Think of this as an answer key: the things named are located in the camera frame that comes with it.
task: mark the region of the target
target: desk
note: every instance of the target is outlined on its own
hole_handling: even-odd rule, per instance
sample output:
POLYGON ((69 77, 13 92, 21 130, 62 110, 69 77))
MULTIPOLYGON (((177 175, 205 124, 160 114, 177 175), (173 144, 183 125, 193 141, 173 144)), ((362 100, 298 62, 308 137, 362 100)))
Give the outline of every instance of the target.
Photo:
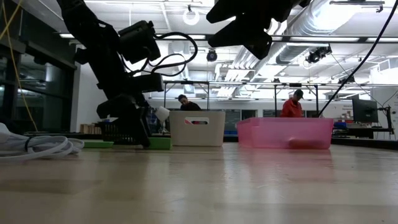
POLYGON ((391 132, 394 129, 389 128, 347 128, 347 129, 340 129, 340 128, 333 128, 333 130, 342 130, 345 131, 345 136, 356 136, 356 137, 367 137, 369 139, 373 139, 375 132, 391 132))

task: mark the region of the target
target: table surface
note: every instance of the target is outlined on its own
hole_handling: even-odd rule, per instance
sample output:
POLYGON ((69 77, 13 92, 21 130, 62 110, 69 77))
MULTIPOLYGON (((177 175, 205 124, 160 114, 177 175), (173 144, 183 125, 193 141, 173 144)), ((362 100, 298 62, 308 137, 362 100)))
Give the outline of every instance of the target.
POLYGON ((90 149, 0 164, 0 223, 396 223, 398 153, 90 149))

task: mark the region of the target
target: red shirt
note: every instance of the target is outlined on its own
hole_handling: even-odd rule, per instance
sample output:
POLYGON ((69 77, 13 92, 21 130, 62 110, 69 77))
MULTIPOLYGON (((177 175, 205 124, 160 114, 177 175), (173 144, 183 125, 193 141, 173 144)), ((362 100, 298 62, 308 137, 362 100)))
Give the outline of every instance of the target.
POLYGON ((280 114, 281 118, 301 118, 302 109, 299 102, 294 103, 292 99, 287 100, 284 103, 284 108, 280 114))

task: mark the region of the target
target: ceiling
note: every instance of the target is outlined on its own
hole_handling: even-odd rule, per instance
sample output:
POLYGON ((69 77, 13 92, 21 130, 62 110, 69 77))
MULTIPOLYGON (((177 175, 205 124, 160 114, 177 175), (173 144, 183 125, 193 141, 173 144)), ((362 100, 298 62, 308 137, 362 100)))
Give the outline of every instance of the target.
MULTIPOLYGON (((117 4, 112 3, 115 0, 107 0, 106 3, 99 1, 87 1, 87 6, 98 16, 99 19, 110 23, 116 30, 128 27, 135 22, 145 20, 152 21, 154 23, 156 33, 163 34, 171 31, 184 32, 186 34, 215 34, 230 21, 219 22, 217 24, 210 24, 206 20, 206 13, 211 9, 213 3, 209 0, 202 1, 203 4, 194 2, 192 3, 192 9, 198 11, 200 19, 197 24, 190 26, 183 21, 183 13, 187 10, 187 5, 190 0, 185 0, 188 3, 183 4, 169 4, 167 2, 151 2, 151 3, 133 3, 133 4, 117 4)), ((343 36, 377 36, 384 25, 394 1, 386 0, 384 10, 381 13, 376 13, 376 8, 373 7, 362 7, 348 22, 343 24, 332 35, 343 35, 343 36)), ((24 1, 22 6, 33 13, 39 19, 42 19, 48 25, 52 26, 59 33, 68 33, 61 17, 60 8, 55 0, 29 0, 24 1)), ((300 13, 301 7, 295 7, 288 19, 290 22, 297 14, 300 13)), ((384 36, 398 36, 398 15, 396 14, 384 36)), ((160 48, 167 49, 172 43, 171 41, 158 42, 160 48)), ((215 72, 217 63, 227 62, 231 63, 239 53, 242 51, 240 46, 237 47, 225 47, 222 49, 216 49, 218 53, 219 62, 207 62, 206 55, 210 46, 207 42, 197 42, 200 49, 205 49, 199 52, 198 56, 194 61, 188 64, 188 69, 191 71, 205 71, 215 72)), ((331 49, 336 60, 339 61, 344 69, 350 70, 357 66, 361 59, 367 54, 371 44, 331 44, 331 49)), ((169 51, 163 51, 162 56, 164 57, 169 51)), ((397 44, 379 44, 374 50, 372 56, 369 58, 369 62, 365 63, 362 69, 358 72, 356 77, 368 79, 369 68, 377 65, 378 62, 385 61, 388 57, 398 56, 398 45, 397 44)), ((336 63, 336 60, 327 56, 319 63, 311 65, 310 68, 302 58, 298 58, 296 62, 285 67, 280 75, 274 74, 276 77, 283 79, 283 82, 307 82, 309 80, 317 80, 318 77, 332 77, 339 73, 344 72, 340 65, 336 63)), ((258 76, 264 76, 266 74, 259 73, 258 76)))

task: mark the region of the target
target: camera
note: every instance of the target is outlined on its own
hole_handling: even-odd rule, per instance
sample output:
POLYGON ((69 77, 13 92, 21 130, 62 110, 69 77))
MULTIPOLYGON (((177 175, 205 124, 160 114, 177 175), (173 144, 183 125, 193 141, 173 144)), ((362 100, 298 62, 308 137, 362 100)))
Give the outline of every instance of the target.
POLYGON ((216 50, 209 50, 209 52, 207 53, 207 61, 208 62, 215 62, 217 61, 217 53, 216 50))

